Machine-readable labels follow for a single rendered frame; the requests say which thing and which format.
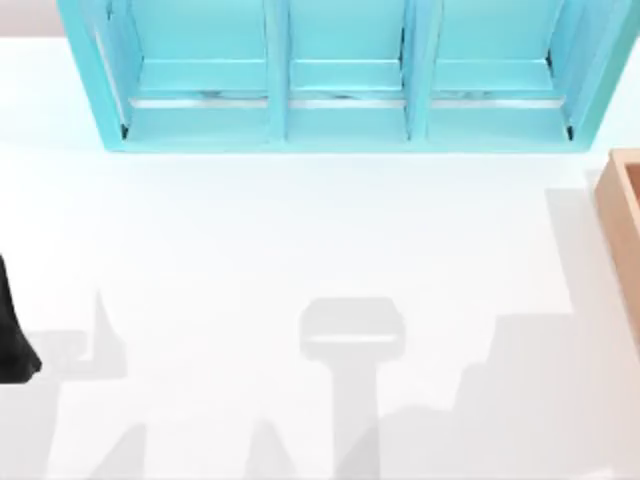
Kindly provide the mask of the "light blue rack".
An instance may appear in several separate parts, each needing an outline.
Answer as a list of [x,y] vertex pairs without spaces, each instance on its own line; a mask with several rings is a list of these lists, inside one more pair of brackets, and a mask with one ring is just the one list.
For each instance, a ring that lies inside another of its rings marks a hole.
[[640,0],[56,0],[105,149],[582,152]]

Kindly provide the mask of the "salmon-coloured shallow box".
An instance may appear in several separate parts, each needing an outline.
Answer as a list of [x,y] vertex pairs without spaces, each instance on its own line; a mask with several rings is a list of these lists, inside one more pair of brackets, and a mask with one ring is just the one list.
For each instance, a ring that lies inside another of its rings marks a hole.
[[594,195],[634,343],[640,350],[640,148],[609,152]]

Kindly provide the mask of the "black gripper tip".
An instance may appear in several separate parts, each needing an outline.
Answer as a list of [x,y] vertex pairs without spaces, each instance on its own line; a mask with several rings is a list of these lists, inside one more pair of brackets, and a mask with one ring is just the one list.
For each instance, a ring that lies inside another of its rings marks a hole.
[[0,385],[27,383],[41,369],[42,361],[20,327],[0,255]]

